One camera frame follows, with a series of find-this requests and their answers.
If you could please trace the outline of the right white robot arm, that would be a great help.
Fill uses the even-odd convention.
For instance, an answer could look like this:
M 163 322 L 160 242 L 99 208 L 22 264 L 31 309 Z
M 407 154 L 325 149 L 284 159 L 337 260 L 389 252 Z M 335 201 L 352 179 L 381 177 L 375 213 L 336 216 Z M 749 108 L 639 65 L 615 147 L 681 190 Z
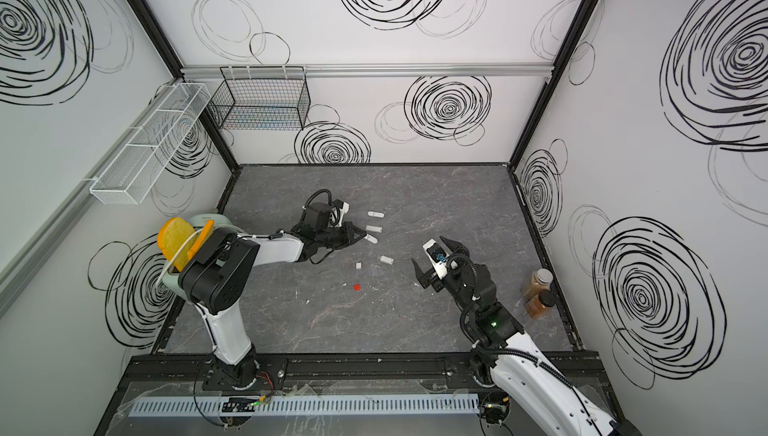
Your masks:
M 498 300 L 487 266 L 470 258 L 460 242 L 445 237 L 422 246 L 431 268 L 413 263 L 418 283 L 445 290 L 460 310 L 459 328 L 471 343 L 483 385 L 517 403 L 547 435 L 638 435 L 627 419 L 601 409 L 555 367 L 523 325 Z

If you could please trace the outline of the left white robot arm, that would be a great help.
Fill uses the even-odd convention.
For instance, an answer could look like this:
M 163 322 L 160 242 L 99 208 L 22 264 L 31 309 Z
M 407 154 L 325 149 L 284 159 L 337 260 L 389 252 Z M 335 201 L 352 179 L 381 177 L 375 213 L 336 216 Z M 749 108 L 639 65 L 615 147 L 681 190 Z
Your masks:
M 330 254 L 373 238 L 345 219 L 349 205 L 340 200 L 307 203 L 290 230 L 250 235 L 214 225 L 210 235 L 177 279 L 184 298 L 200 314 L 212 355 L 225 380 L 237 390 L 253 386 L 260 367 L 247 335 L 240 299 L 256 267 L 310 262 L 320 249 Z

